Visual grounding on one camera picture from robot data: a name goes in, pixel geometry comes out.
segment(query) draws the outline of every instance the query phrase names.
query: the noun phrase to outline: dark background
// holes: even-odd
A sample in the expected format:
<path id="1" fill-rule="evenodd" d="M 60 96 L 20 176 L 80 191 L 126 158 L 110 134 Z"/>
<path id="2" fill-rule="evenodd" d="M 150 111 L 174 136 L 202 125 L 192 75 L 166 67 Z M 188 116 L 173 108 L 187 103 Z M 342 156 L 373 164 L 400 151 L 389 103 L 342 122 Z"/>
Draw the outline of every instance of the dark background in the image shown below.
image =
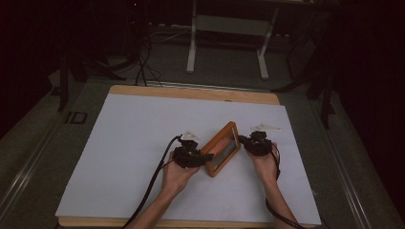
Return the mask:
<path id="1" fill-rule="evenodd" d="M 99 9 L 98 13 L 106 13 L 99 17 L 103 20 L 96 20 L 99 25 L 95 24 L 95 16 L 89 13 L 90 1 L 69 2 L 68 5 L 60 0 L 18 1 L 2 5 L 0 137 L 52 89 L 47 77 L 59 68 L 61 36 L 66 35 L 61 25 L 71 23 L 81 31 L 75 33 L 78 37 L 70 38 L 79 43 L 78 47 L 85 47 L 83 49 L 94 58 L 117 54 L 121 49 L 122 44 L 109 47 L 102 39 L 111 38 L 111 34 L 115 34 L 117 43 L 123 39 L 123 28 L 127 26 L 127 15 L 122 12 L 123 1 L 98 1 L 98 4 L 110 4 Z M 189 24 L 191 1 L 179 0 L 174 4 L 151 0 L 148 7 L 149 20 L 154 24 Z M 333 58 L 333 88 L 339 92 L 342 104 L 403 219 L 404 9 L 405 1 L 400 0 L 344 1 L 342 12 L 332 21 L 330 32 L 324 37 L 331 52 L 338 52 Z M 249 8 L 241 13 L 251 17 L 267 16 L 266 12 L 258 14 Z M 297 9 L 281 11 L 283 20 L 276 25 L 275 33 L 296 31 L 294 25 L 299 22 L 299 16 L 306 15 L 305 11 Z M 141 13 L 135 15 L 134 20 L 142 24 L 140 18 Z"/>

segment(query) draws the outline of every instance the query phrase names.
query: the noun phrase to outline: hand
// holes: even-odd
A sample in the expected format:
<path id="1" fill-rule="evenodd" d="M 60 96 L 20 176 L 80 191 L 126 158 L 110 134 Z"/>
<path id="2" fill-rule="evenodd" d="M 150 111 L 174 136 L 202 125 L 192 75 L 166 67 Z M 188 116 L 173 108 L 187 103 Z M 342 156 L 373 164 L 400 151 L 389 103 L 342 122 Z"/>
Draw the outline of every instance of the hand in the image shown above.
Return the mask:
<path id="1" fill-rule="evenodd" d="M 187 185 L 188 180 L 199 171 L 197 168 L 180 167 L 175 161 L 171 161 L 173 152 L 170 154 L 169 162 L 163 168 L 163 182 L 161 192 L 174 198 Z"/>
<path id="2" fill-rule="evenodd" d="M 277 147 L 276 143 L 273 142 L 272 151 L 273 154 L 279 159 L 279 155 L 277 154 Z M 262 182 L 270 182 L 276 183 L 277 182 L 277 165 L 276 161 L 271 154 L 267 154 L 265 156 L 255 156 L 251 154 L 249 151 L 246 151 L 247 154 L 253 161 L 255 170 L 257 175 L 259 176 Z"/>

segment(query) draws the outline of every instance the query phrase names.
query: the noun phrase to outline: wooden edge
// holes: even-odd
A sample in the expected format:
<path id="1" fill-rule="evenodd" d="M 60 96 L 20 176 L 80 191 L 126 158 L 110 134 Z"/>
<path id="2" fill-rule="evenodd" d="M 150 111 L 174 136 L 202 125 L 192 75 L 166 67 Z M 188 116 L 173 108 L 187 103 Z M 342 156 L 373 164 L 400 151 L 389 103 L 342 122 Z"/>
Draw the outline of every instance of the wooden edge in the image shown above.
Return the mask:
<path id="1" fill-rule="evenodd" d="M 280 105 L 280 101 L 276 94 L 220 91 L 210 89 L 158 88 L 115 85 L 111 87 L 109 94 L 129 94 Z"/>
<path id="2" fill-rule="evenodd" d="M 59 217 L 59 224 L 65 227 L 122 227 L 128 219 L 105 219 L 105 218 L 75 218 Z M 301 224 L 310 228 L 317 225 Z M 234 222 L 234 221 L 195 221 L 195 220 L 160 220 L 157 228 L 166 227 L 233 227 L 233 228 L 268 228 L 273 227 L 272 222 Z"/>
<path id="3" fill-rule="evenodd" d="M 208 174 L 211 177 L 216 176 L 222 168 L 226 165 L 226 163 L 233 157 L 235 154 L 239 151 L 241 148 L 241 143 L 239 142 L 238 139 L 238 128 L 236 127 L 236 123 L 233 121 L 228 122 L 217 134 L 212 137 L 201 149 L 201 152 L 203 155 L 208 154 L 210 150 L 218 143 L 219 140 L 223 139 L 224 136 L 232 134 L 232 136 L 235 138 L 235 143 L 236 143 L 236 148 L 235 150 L 228 155 L 228 157 L 222 162 L 222 164 L 215 170 L 214 165 L 211 163 L 211 161 L 205 162 L 205 168 L 208 172 Z"/>

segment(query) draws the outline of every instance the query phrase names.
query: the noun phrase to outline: white board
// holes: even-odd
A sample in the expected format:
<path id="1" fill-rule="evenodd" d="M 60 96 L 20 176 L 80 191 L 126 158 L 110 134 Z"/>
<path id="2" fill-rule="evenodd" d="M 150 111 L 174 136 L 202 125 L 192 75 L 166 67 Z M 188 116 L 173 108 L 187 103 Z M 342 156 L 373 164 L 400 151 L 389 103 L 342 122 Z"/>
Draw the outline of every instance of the white board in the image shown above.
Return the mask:
<path id="1" fill-rule="evenodd" d="M 56 215 L 131 217 L 174 136 L 191 131 L 202 139 L 200 149 L 229 121 L 246 136 L 261 123 L 281 128 L 267 132 L 281 154 L 280 189 L 300 223 L 320 224 L 284 106 L 121 94 L 107 96 Z M 147 204 L 160 185 L 161 173 Z M 162 219 L 273 222 L 243 148 L 215 177 L 202 167 Z"/>

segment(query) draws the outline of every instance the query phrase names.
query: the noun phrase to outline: white stand leg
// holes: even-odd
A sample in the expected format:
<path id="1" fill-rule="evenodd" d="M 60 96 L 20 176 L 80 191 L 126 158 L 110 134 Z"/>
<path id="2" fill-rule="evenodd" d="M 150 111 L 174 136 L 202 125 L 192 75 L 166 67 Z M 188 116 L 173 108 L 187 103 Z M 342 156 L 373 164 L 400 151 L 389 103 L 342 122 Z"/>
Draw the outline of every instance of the white stand leg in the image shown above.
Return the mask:
<path id="1" fill-rule="evenodd" d="M 197 8 L 197 0 L 193 0 L 193 17 L 191 19 L 191 44 L 190 50 L 188 52 L 188 60 L 187 60 L 187 73 L 194 72 L 194 63 L 196 62 L 196 8 Z"/>
<path id="2" fill-rule="evenodd" d="M 274 23 L 275 23 L 276 18 L 277 18 L 278 10 L 279 10 L 278 8 L 276 8 L 274 10 L 271 21 L 268 23 L 268 27 L 267 27 L 266 35 L 265 35 L 265 41 L 263 43 L 263 46 L 262 46 L 262 48 L 260 50 L 257 51 L 257 59 L 258 59 L 258 62 L 259 62 L 260 76 L 264 80 L 268 80 L 268 72 L 267 72 L 267 66 L 266 66 L 266 61 L 265 61 L 265 52 L 266 52 L 266 49 L 267 49 L 268 41 L 270 40 L 271 33 L 273 31 L 273 28 L 274 28 Z"/>

